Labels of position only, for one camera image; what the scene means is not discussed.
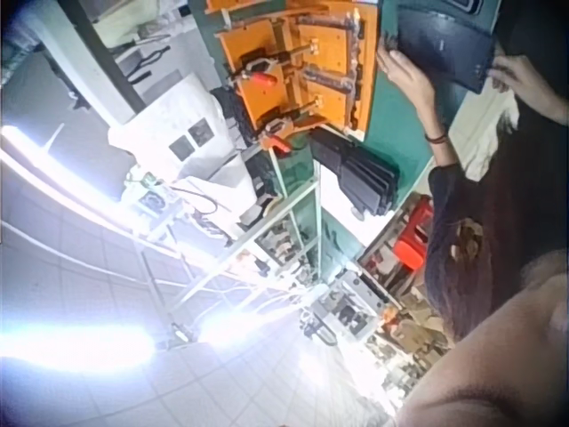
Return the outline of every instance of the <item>factory workstation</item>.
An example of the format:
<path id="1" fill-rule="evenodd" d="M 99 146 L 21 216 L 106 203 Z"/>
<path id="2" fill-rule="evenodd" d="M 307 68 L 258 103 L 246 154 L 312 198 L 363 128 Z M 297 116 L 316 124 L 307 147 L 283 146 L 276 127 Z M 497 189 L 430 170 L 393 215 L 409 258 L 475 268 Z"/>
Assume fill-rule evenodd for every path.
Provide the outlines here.
<path id="1" fill-rule="evenodd" d="M 3 4 L 0 424 L 569 425 L 568 21 Z"/>

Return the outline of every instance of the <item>white machine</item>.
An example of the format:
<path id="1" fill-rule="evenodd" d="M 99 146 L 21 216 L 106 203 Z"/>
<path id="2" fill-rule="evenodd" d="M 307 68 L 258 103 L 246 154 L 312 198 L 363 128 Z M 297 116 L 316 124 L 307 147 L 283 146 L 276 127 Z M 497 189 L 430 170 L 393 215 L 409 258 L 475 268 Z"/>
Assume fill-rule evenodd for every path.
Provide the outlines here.
<path id="1" fill-rule="evenodd" d="M 111 127 L 108 141 L 132 153 L 141 171 L 175 189 L 197 211 L 208 213 L 208 219 L 230 236 L 240 215 L 257 201 L 221 106 L 195 75 L 126 125 Z"/>

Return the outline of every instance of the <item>dark hair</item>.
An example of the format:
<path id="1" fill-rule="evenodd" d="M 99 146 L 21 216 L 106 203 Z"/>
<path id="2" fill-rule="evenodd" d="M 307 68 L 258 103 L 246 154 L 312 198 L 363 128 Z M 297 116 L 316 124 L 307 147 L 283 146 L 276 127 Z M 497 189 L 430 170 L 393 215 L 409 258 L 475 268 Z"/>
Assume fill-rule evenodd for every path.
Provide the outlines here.
<path id="1" fill-rule="evenodd" d="M 458 184 L 462 188 L 456 188 L 448 201 L 447 217 L 452 219 L 429 241 L 425 274 L 429 301 L 457 341 L 520 290 L 523 210 L 515 189 L 522 185 L 516 181 L 520 174 L 529 171 L 519 170 L 512 156 L 521 148 L 520 138 L 526 136 L 508 121 L 500 121 L 499 145 L 488 171 L 478 183 Z M 456 236 L 476 207 L 474 222 L 481 222 L 482 238 L 472 257 Z"/>

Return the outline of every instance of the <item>person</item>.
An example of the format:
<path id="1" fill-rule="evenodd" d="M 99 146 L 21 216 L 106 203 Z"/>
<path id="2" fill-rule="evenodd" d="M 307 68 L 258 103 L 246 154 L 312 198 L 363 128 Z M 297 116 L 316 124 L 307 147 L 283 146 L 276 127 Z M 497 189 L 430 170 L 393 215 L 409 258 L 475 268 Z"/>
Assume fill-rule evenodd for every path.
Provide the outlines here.
<path id="1" fill-rule="evenodd" d="M 494 87 L 513 90 L 548 123 L 520 117 L 514 129 L 501 120 L 498 148 L 484 177 L 474 182 L 437 116 L 429 78 L 401 52 L 388 51 L 383 38 L 377 61 L 415 107 L 433 151 L 425 285 L 429 302 L 459 341 L 520 291 L 525 265 L 567 248 L 567 141 L 553 135 L 566 131 L 568 102 L 526 57 L 497 54 L 489 71 Z"/>
<path id="2" fill-rule="evenodd" d="M 421 378 L 397 427 L 569 425 L 566 251 L 534 261 L 522 287 Z"/>

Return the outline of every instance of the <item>hand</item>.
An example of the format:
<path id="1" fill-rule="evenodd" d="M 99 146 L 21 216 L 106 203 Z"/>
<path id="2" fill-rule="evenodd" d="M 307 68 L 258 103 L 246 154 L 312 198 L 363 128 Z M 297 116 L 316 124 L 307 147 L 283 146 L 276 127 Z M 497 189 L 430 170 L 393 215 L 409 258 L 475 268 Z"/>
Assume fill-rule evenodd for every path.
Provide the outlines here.
<path id="1" fill-rule="evenodd" d="M 429 78 L 400 51 L 387 51 L 385 38 L 380 39 L 376 59 L 388 80 L 395 84 L 417 110 L 429 138 L 445 134 L 435 109 L 435 88 Z"/>
<path id="2" fill-rule="evenodd" d="M 511 88 L 537 113 L 567 124 L 567 101 L 553 91 L 526 56 L 496 56 L 488 76 Z"/>

